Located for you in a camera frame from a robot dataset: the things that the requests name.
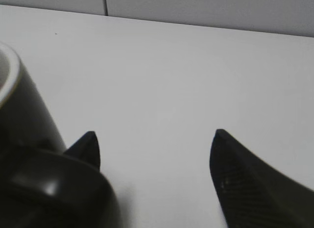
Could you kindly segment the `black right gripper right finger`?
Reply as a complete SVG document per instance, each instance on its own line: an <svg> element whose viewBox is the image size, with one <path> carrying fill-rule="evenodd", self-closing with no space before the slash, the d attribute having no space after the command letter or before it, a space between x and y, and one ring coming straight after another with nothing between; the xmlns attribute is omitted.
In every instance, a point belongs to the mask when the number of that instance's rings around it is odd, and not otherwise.
<svg viewBox="0 0 314 228"><path fill-rule="evenodd" d="M215 132L209 171L230 228L312 228L313 190L253 154L224 129Z"/></svg>

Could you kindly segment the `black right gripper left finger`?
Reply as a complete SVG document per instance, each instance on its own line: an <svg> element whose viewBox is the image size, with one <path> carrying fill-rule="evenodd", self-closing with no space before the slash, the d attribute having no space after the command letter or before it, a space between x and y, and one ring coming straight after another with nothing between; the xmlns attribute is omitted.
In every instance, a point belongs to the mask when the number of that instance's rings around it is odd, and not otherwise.
<svg viewBox="0 0 314 228"><path fill-rule="evenodd" d="M101 166L100 147L95 131L88 131L64 153L99 170Z"/></svg>

